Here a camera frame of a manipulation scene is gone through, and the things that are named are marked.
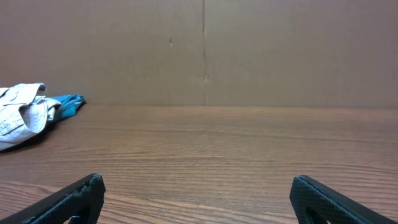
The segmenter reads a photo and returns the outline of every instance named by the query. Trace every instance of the blue cloth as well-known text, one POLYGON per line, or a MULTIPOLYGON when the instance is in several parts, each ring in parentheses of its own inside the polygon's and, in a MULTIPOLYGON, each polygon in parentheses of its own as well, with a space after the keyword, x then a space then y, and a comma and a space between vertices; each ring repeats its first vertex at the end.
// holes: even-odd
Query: blue cloth
POLYGON ((80 95, 53 96, 51 98, 58 100, 62 104, 59 115, 55 117, 55 121, 75 116, 80 106, 85 103, 84 97, 80 95))

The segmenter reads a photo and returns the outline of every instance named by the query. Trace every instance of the pile of clothes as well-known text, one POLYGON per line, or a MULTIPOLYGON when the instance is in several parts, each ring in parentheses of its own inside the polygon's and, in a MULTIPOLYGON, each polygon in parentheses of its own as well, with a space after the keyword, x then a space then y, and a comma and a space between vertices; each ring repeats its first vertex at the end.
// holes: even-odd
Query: pile of clothes
POLYGON ((43 83, 0 88, 0 151, 42 132, 51 123, 75 116, 84 104, 80 95, 45 97, 43 83))

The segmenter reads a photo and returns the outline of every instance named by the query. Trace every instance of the white cloth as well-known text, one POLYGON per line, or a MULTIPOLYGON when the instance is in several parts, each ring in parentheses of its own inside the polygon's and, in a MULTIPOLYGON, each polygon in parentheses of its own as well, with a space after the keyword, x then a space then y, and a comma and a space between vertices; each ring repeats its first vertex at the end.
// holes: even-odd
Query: white cloth
POLYGON ((61 103, 37 95, 46 90, 43 83, 0 88, 0 151, 39 134, 54 119, 61 103))

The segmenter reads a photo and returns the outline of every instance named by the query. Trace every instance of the cardboard wall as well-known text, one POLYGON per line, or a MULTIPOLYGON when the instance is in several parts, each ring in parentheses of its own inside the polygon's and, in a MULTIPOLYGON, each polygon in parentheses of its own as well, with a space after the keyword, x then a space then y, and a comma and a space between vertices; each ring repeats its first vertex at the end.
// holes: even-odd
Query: cardboard wall
POLYGON ((0 84, 131 105, 398 106, 396 0, 0 2, 0 84))

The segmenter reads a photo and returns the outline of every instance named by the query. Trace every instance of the wooden table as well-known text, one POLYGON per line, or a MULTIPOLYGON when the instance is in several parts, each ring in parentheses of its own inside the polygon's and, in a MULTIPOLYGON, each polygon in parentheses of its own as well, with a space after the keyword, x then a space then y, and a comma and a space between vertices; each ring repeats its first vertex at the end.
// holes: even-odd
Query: wooden table
POLYGON ((98 223, 297 223, 299 174, 398 221, 398 110, 85 105, 40 140, 0 154, 0 218, 95 172, 98 223))

